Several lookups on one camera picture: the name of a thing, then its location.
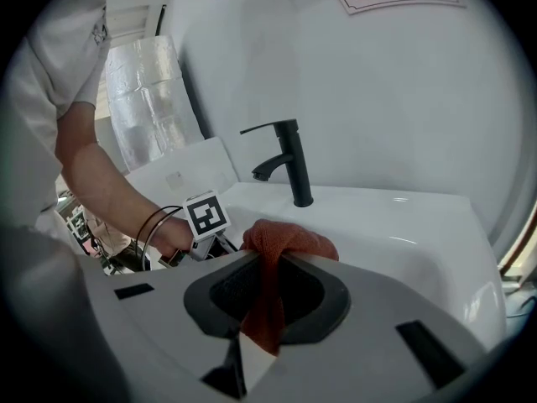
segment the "white t-shirt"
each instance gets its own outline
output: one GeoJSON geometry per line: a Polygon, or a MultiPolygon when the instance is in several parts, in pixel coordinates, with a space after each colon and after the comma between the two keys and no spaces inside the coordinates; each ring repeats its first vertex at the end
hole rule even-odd
{"type": "Polygon", "coordinates": [[[8,177],[0,200],[2,221],[37,225],[57,238],[65,233],[47,228],[57,219],[43,217],[53,213],[57,202],[55,180],[61,171],[55,158],[57,120],[73,102],[95,106],[110,48],[106,2],[54,0],[13,56],[0,99],[6,118],[0,153],[3,178],[8,177]]]}
{"type": "Polygon", "coordinates": [[[132,239],[129,236],[125,236],[116,228],[106,224],[86,208],[84,208],[83,214],[91,234],[94,238],[99,239],[108,257],[118,255],[131,244],[132,239]]]}

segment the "black faucet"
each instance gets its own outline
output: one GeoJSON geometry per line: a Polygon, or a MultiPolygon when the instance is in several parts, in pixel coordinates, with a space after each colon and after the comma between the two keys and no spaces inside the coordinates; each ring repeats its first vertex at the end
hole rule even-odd
{"type": "Polygon", "coordinates": [[[287,119],[285,121],[277,121],[258,125],[257,127],[243,130],[241,134],[257,130],[261,127],[274,125],[276,136],[278,136],[279,145],[282,148],[282,154],[266,160],[252,170],[253,178],[258,181],[268,181],[272,172],[276,168],[285,164],[293,197],[295,198],[295,206],[308,207],[313,203],[311,196],[310,178],[308,177],[308,169],[305,166],[304,151],[299,136],[299,124],[296,119],[287,119]]]}

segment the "person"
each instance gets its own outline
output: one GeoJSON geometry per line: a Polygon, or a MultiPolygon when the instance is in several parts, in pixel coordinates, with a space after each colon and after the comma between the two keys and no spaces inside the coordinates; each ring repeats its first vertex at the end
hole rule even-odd
{"type": "MultiPolygon", "coordinates": [[[[111,263],[119,263],[133,272],[143,271],[143,250],[129,236],[93,215],[87,208],[82,209],[90,235],[98,241],[101,254],[111,263]]],[[[145,259],[145,269],[151,270],[149,260],[145,259]]]]}
{"type": "MultiPolygon", "coordinates": [[[[33,226],[68,243],[81,254],[55,211],[55,180],[60,172],[80,203],[119,232],[136,238],[159,207],[139,194],[96,141],[95,103],[110,47],[107,0],[54,0],[35,20],[12,58],[0,107],[4,171],[17,172],[0,200],[0,222],[33,226]]],[[[140,235],[145,241],[160,212],[140,235]]],[[[152,245],[171,257],[190,250],[188,222],[172,218],[152,245]]]]}

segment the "black slot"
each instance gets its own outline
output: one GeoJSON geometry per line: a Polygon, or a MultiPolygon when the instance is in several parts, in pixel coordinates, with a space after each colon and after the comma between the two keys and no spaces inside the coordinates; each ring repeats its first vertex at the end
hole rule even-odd
{"type": "Polygon", "coordinates": [[[422,322],[406,322],[396,329],[437,389],[464,373],[464,367],[422,322]]]}
{"type": "Polygon", "coordinates": [[[138,284],[126,286],[125,288],[114,290],[114,292],[119,300],[123,300],[128,299],[129,297],[139,296],[140,294],[144,294],[152,290],[154,290],[154,288],[150,284],[138,284]]]}
{"type": "Polygon", "coordinates": [[[231,339],[224,364],[211,370],[202,381],[237,400],[246,395],[238,336],[231,339]]]}
{"type": "MultiPolygon", "coordinates": [[[[305,261],[282,258],[279,294],[284,345],[317,343],[334,331],[351,306],[345,285],[305,261]]],[[[201,330],[215,338],[232,338],[259,296],[260,259],[245,257],[193,282],[185,292],[185,309],[201,330]]]]}

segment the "faucet handle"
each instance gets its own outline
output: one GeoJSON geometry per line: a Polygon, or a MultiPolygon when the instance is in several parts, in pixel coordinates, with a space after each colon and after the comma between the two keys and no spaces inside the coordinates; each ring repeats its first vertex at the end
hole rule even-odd
{"type": "Polygon", "coordinates": [[[276,131],[276,136],[281,138],[282,136],[290,136],[291,134],[298,133],[299,124],[296,122],[296,119],[285,119],[284,121],[275,121],[273,123],[266,123],[258,125],[257,127],[247,128],[242,130],[240,134],[249,133],[258,128],[268,127],[269,125],[274,125],[274,130],[276,131]]]}

